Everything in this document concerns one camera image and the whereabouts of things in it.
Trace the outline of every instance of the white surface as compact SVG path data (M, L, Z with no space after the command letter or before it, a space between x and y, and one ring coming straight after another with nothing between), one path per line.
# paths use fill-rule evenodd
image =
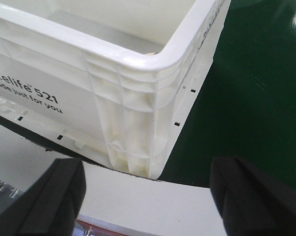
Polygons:
M109 168L158 178L229 3L0 0L1 115Z
M27 190L55 158L0 126L0 179ZM79 219L130 236L225 236L209 189L152 181L85 164Z

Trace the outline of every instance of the green conveyor belt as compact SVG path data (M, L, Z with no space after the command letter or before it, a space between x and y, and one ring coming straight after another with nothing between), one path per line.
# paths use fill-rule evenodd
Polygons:
M207 187L212 158L224 155L245 157L296 189L296 0L232 1L160 179Z

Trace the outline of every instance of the white plastic crate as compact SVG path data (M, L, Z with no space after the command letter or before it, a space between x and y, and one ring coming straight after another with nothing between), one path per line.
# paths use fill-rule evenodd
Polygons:
M0 115L109 168L157 178L229 3L0 0Z

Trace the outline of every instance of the crate rim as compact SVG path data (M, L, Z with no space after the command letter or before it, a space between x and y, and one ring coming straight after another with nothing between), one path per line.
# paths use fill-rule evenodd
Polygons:
M183 58L199 28L205 24L204 20L216 1L218 0L206 0L206 7L204 7L202 0L196 0L162 51L155 55L144 55L132 51L2 3L0 3L0 19L78 47L87 53L96 54L127 68L156 72L170 68Z

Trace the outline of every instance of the molded plastic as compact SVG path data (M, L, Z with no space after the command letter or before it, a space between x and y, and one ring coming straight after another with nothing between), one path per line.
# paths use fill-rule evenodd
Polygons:
M229 3L0 0L0 115L109 168L157 178Z

